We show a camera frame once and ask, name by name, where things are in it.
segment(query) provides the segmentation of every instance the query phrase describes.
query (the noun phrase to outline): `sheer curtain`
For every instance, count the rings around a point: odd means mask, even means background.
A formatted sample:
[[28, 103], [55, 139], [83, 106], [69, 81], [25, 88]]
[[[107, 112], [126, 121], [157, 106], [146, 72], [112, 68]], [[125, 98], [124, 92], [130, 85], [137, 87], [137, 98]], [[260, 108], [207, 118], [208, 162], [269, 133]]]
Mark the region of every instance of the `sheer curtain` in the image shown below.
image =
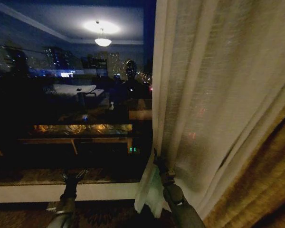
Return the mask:
[[[157, 0], [153, 144], [202, 218], [284, 104], [285, 0]], [[151, 157], [135, 208], [158, 216], [155, 175]]]

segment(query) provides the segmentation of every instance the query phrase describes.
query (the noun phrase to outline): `floor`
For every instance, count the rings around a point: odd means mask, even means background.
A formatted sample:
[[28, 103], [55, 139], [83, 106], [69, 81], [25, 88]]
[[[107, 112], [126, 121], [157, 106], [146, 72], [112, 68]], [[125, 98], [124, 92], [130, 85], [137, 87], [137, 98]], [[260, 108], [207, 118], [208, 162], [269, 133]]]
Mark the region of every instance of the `floor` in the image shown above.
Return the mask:
[[[134, 200], [76, 202], [73, 228], [176, 228], [171, 213], [155, 219], [145, 206], [138, 214]], [[47, 203], [0, 204], [0, 228], [46, 228], [54, 214]]]

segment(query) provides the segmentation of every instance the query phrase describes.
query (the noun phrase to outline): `beige curtain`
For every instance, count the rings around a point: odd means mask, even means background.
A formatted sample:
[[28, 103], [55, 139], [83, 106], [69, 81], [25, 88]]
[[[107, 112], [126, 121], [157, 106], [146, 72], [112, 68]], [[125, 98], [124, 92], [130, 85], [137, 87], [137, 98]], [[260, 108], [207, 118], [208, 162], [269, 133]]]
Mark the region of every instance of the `beige curtain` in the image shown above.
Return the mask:
[[154, 147], [205, 218], [285, 105], [285, 0], [158, 0], [152, 105]]
[[285, 108], [205, 219], [207, 227], [285, 227]]

